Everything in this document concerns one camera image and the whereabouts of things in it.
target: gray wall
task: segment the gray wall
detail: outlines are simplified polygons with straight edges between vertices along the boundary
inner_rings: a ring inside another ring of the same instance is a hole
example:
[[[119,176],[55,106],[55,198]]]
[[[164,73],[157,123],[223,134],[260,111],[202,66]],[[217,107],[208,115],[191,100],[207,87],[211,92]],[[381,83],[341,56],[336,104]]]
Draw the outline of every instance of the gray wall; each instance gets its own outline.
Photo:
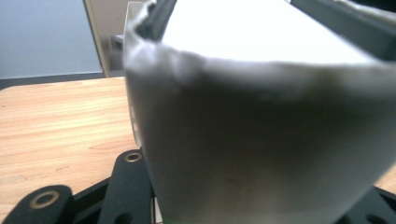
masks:
[[[0,79],[101,71],[83,0],[0,0]]]

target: black metal bracket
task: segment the black metal bracket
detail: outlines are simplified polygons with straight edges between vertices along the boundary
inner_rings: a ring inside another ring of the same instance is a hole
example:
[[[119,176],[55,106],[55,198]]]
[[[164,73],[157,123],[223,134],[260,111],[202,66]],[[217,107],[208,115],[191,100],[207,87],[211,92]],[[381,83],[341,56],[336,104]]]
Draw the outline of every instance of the black metal bracket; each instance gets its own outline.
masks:
[[[154,193],[140,150],[118,156],[113,173],[81,193],[69,187],[38,189],[11,211],[5,224],[152,224]],[[396,224],[396,196],[373,187],[335,224]]]

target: wooden desk surface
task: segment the wooden desk surface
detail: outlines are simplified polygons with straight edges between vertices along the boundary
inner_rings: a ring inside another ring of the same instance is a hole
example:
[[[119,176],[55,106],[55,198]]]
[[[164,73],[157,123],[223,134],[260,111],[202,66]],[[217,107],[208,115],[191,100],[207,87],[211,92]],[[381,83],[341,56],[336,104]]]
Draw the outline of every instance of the wooden desk surface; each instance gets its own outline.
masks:
[[[1,222],[26,194],[58,184],[80,192],[138,148],[123,78],[4,89],[0,130]],[[396,193],[396,166],[376,184]]]

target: wooden table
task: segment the wooden table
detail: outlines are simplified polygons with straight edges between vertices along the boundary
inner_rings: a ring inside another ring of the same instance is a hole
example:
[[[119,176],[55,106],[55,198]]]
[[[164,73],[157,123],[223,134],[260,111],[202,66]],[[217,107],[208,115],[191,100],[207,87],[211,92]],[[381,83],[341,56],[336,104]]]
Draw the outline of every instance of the wooden table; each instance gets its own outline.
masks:
[[[0,130],[1,222],[26,194],[58,184],[80,192],[138,148],[123,78],[4,89]],[[396,166],[376,184],[396,193]]]

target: white paper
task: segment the white paper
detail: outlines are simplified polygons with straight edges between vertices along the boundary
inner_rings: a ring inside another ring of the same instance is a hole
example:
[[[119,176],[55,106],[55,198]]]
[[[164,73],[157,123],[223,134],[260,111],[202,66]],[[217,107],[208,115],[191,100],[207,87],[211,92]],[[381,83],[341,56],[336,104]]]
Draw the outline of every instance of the white paper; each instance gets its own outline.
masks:
[[[240,61],[374,60],[283,0],[179,0],[163,43],[206,57]]]

